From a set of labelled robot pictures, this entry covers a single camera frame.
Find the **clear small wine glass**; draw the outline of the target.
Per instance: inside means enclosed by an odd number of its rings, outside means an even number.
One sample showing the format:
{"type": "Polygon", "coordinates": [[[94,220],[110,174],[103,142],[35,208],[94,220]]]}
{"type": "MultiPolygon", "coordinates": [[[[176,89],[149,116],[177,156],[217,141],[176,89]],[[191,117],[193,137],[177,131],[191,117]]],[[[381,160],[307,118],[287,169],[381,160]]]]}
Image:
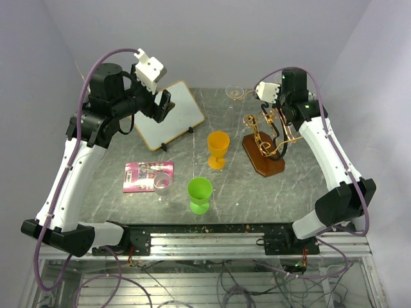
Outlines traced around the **clear small wine glass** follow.
{"type": "Polygon", "coordinates": [[[282,72],[279,71],[274,75],[274,83],[281,84],[282,83],[282,72]]]}

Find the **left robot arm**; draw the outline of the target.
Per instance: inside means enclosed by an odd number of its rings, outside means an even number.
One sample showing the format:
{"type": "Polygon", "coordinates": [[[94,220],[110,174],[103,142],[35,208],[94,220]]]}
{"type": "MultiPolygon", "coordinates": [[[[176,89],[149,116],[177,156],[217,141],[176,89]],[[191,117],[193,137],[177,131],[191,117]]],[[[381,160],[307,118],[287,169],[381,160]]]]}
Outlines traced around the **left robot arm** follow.
{"type": "Polygon", "coordinates": [[[81,111],[70,119],[64,156],[50,194],[36,218],[23,221],[23,234],[76,257],[88,251],[96,255],[106,255],[108,249],[117,255],[129,251],[128,225],[82,223],[80,207],[112,137],[122,132],[120,120],[141,112],[161,123],[175,106],[167,90],[155,102],[157,82],[165,74],[164,65],[154,60],[134,64],[130,72],[112,63],[95,68],[85,86],[89,97],[80,100],[81,111]]]}

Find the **clear tall wine glass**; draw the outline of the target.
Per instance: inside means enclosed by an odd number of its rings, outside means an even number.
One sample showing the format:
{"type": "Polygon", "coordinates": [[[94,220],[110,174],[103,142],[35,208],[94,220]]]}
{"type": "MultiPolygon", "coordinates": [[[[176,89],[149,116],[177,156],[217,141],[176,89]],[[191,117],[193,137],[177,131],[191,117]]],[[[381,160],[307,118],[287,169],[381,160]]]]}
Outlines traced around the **clear tall wine glass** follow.
{"type": "Polygon", "coordinates": [[[225,88],[225,94],[229,98],[229,108],[233,108],[234,105],[243,100],[245,90],[239,85],[228,85],[225,88]]]}

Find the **clear front wine glass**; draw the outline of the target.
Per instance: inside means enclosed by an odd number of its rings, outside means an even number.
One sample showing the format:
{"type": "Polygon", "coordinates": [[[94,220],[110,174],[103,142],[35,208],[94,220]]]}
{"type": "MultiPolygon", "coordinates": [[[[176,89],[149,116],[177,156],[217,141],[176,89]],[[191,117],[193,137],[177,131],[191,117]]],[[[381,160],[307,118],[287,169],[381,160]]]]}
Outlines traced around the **clear front wine glass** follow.
{"type": "Polygon", "coordinates": [[[170,208],[173,177],[168,173],[158,173],[153,180],[153,189],[158,196],[159,203],[164,208],[170,208]]]}

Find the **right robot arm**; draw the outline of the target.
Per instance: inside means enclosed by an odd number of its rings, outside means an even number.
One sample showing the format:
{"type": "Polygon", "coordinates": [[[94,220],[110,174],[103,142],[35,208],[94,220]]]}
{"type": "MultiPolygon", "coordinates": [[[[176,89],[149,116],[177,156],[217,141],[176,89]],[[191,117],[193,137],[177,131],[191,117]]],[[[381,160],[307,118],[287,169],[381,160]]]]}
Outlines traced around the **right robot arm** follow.
{"type": "Polygon", "coordinates": [[[284,236],[284,249],[292,254],[306,246],[305,239],[359,217],[365,219],[365,225],[355,235],[366,235],[370,227],[368,206],[376,192],[375,181],[364,178],[342,149],[321,95],[317,93],[315,99],[309,98],[309,79],[311,75],[304,69],[283,69],[279,104],[286,122],[312,150],[328,191],[315,202],[309,214],[293,222],[293,232],[284,236]]]}

